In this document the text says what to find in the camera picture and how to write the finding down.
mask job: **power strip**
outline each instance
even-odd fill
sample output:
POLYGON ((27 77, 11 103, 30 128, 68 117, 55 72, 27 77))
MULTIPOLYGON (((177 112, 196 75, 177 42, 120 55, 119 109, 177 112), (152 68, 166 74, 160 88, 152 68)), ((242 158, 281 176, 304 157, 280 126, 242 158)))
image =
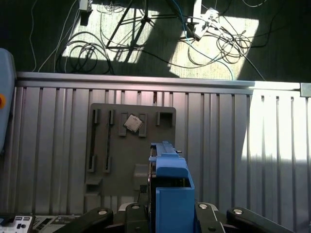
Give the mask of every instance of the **power strip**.
POLYGON ((30 233, 34 219, 33 216, 15 216, 14 219, 7 219, 7 216, 0 215, 0 233, 30 233))
POLYGON ((214 20, 218 17, 219 12, 209 8, 204 15, 201 16, 201 21, 199 24, 194 26, 193 34, 196 38, 201 39, 206 33, 208 26, 216 23, 214 20))
POLYGON ((92 10, 92 2, 93 0, 80 0, 79 10, 81 12, 90 12, 92 10))

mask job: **gray carpet floor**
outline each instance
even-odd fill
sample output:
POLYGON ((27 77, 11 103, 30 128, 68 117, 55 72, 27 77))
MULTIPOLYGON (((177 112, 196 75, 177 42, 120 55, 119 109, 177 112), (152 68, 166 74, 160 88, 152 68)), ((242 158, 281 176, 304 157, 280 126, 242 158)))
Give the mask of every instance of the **gray carpet floor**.
MULTIPOLYGON (((261 0, 249 0, 250 4, 256 4, 261 0)), ((310 81, 310 50, 311 39, 310 4, 308 0, 285 0, 285 5, 275 17, 272 24, 272 31, 269 42, 264 48, 251 49, 247 54, 250 61, 258 68, 261 74, 269 81, 285 82, 309 82, 310 81)), ((2 0, 0 1, 0 47, 8 49, 15 58, 18 71, 32 71, 35 67, 32 50, 29 42, 29 35, 32 29, 31 7, 34 0, 2 0)), ((108 0, 94 0, 92 13, 88 18, 87 25, 81 20, 74 25, 74 33, 90 32, 100 37, 100 28, 105 37, 110 37, 119 19, 124 13, 128 0, 115 2, 114 11, 108 11, 108 0)), ((191 15, 193 1, 177 1, 183 14, 191 15)), ((232 0, 229 10, 226 12, 227 20, 233 25, 238 33, 245 32, 246 36, 256 36, 266 33, 270 29, 270 23, 277 11, 279 11, 284 0, 268 0, 264 5, 256 8, 247 7, 242 0, 232 0)), ((73 3, 63 0, 38 0, 34 13, 34 32, 32 43, 36 57, 36 69, 43 64, 51 52, 57 47, 62 32, 64 21, 73 3)), ((214 7, 215 1, 204 0, 206 7, 214 7)), ((224 11, 230 0, 218 0, 216 9, 224 11)), ((64 29, 66 33, 74 22, 78 9, 78 2, 74 5, 64 29)), ((131 45, 138 35, 141 22, 139 17, 143 15, 143 4, 137 0, 130 9, 127 17, 127 24, 122 25, 114 38, 112 46, 117 44, 131 45)), ((164 0, 151 0, 151 15, 171 14, 170 8, 164 0)), ((231 26, 220 18, 220 24, 234 33, 231 26)), ((117 75, 129 76, 153 76, 153 77, 180 77, 200 79, 226 79, 230 80, 229 69, 238 80, 260 80, 255 69, 244 58, 232 58, 236 64, 229 64, 229 69, 221 63, 213 63, 208 66, 196 68, 196 65, 188 59, 188 43, 184 37, 182 24, 178 19, 154 19, 152 23, 146 23, 141 34, 135 43, 136 47, 149 53, 156 54, 163 60, 170 61, 169 65, 147 53, 128 51, 122 49, 108 50, 107 54, 111 60, 114 72, 117 75)), ((252 38, 253 45, 262 45, 267 41, 267 35, 252 38)), ((87 42, 97 42, 97 39, 90 34, 83 33, 75 39, 87 42)), ((59 52, 67 43, 66 37, 60 44, 59 52)), ((204 54, 214 57, 219 53, 216 46, 216 38, 204 37, 195 41, 193 46, 204 54)), ((62 67, 67 59, 66 72, 71 72, 70 62, 75 64, 78 61, 79 50, 69 46, 62 59, 62 67)), ((204 64, 210 60, 201 54, 190 50, 190 55, 198 64, 204 64)), ((87 61, 86 68, 96 68, 90 73, 101 74, 107 69, 106 58, 97 52, 87 61)), ((40 72, 54 72, 54 56, 45 63, 40 72)))

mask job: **control panel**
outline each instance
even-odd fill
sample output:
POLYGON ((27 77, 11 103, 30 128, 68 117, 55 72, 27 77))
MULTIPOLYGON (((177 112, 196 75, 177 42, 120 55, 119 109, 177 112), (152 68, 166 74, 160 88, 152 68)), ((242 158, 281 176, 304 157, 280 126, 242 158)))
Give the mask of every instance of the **control panel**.
POLYGON ((36 216, 33 233, 53 233, 79 216, 36 216))
POLYGON ((16 78, 13 56, 0 48, 0 154, 3 150, 16 78))
POLYGON ((30 233, 33 223, 33 216, 0 216, 0 232, 30 233))

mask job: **tripod leg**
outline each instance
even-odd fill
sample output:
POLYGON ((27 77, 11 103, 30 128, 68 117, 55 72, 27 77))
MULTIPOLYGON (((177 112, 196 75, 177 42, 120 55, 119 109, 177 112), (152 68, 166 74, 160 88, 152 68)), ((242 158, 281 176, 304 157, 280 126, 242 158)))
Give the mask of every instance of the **tripod leg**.
POLYGON ((130 8, 131 8, 133 2, 134 2, 134 0, 131 0, 130 3, 128 4, 128 6, 127 6, 127 8, 126 8, 126 10, 125 10, 125 12, 124 12, 122 18, 121 18, 120 21, 118 22, 117 27, 115 28, 114 32, 112 33, 112 35, 111 35, 111 37, 110 37, 110 39, 109 39, 109 41, 108 41, 108 43, 107 43, 107 45, 106 45, 107 48, 109 47, 109 45, 110 45, 111 41, 113 40, 113 38, 115 37, 115 35, 117 34, 117 31, 119 30, 119 27, 120 27, 121 24, 123 23, 123 20, 124 20, 124 18, 126 17, 128 11, 130 10, 130 8))
POLYGON ((126 58, 125 58, 125 62, 128 62, 128 61, 130 60, 130 57, 131 57, 131 55, 132 55, 132 53, 133 53, 132 47, 135 47, 136 43, 138 42, 138 39, 139 39, 139 37, 140 37, 140 35, 141 35, 141 33, 142 33, 142 30, 144 29, 146 23, 147 23, 146 21, 142 21, 142 22, 141 22, 141 26, 140 26, 139 31, 137 32, 137 35, 136 35, 135 38, 131 41, 131 48, 130 48, 130 50, 129 50, 129 52, 128 52, 126 58))
POLYGON ((149 11, 149 0, 144 0, 145 2, 145 16, 144 18, 148 18, 148 11, 149 11))

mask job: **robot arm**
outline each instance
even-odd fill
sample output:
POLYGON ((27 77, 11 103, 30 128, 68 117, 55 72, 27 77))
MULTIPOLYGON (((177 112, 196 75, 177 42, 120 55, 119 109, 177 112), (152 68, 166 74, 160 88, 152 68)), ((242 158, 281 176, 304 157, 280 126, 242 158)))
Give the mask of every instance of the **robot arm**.
POLYGON ((115 215, 96 208, 56 232, 291 233, 245 208, 234 207, 224 215, 212 204, 195 202, 186 160, 168 142, 151 145, 149 162, 148 184, 138 203, 122 205, 115 215))

